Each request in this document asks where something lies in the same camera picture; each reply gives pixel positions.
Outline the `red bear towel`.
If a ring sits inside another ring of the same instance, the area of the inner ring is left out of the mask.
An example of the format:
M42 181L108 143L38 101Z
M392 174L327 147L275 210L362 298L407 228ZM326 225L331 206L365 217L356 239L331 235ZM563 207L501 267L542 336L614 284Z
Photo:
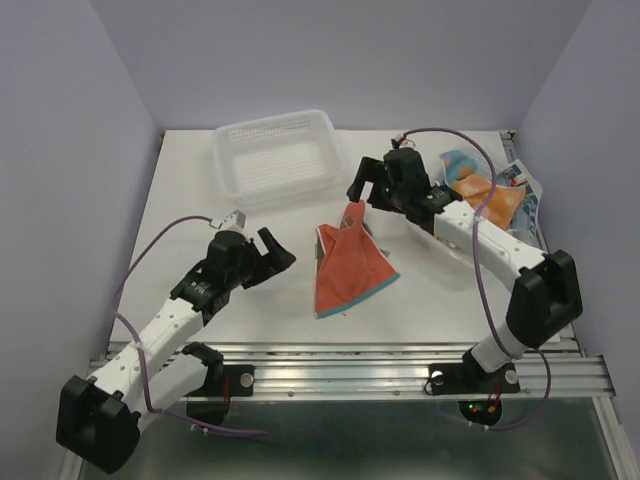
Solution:
M316 228L314 314L345 312L400 278L365 222L364 201L347 204L337 226Z

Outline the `orange polka dot towel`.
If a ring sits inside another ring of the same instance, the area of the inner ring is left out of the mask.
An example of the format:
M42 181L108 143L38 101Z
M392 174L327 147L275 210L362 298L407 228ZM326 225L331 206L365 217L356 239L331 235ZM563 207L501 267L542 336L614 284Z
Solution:
M475 210L488 198L491 182L477 174L471 174L453 183L458 192ZM482 215L502 230L507 230L525 197L524 187L496 186Z

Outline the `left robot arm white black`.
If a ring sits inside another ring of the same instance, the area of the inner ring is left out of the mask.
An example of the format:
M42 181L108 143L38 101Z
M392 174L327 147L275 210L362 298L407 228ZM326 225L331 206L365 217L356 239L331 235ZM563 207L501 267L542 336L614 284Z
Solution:
M249 289L291 267L296 257L262 228L254 239L221 229L170 291L159 312L107 364L62 387L56 425L59 445L105 473L122 468L144 429L182 396L225 386L224 357L192 336L228 303L234 289Z

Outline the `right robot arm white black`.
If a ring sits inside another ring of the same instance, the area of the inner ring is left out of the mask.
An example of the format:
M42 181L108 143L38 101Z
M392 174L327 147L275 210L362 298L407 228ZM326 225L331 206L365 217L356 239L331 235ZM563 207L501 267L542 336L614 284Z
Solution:
M517 240L477 214L451 187L432 184L416 150L403 147L380 160L362 158L348 199L360 199L367 183L372 185L369 205L398 213L472 254L474 266L488 269L511 294L504 323L492 326L460 363L441 369L442 382L434 386L434 394L446 388L456 393L480 392L500 369L541 347L582 314L571 255L563 250L546 253Z

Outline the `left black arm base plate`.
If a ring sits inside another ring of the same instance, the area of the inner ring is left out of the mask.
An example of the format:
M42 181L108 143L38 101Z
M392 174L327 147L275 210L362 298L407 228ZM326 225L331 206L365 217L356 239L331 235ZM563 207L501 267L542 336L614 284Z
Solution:
M209 370L203 385L195 391L196 396L251 397L255 382L255 366L251 364L225 365Z

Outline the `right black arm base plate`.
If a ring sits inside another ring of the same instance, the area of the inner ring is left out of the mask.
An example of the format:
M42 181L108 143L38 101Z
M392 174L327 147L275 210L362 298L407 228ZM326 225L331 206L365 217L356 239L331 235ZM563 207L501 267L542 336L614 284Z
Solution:
M424 384L427 395L515 394L521 391L513 363L507 363L492 373L477 370L462 363L436 363L428 367Z

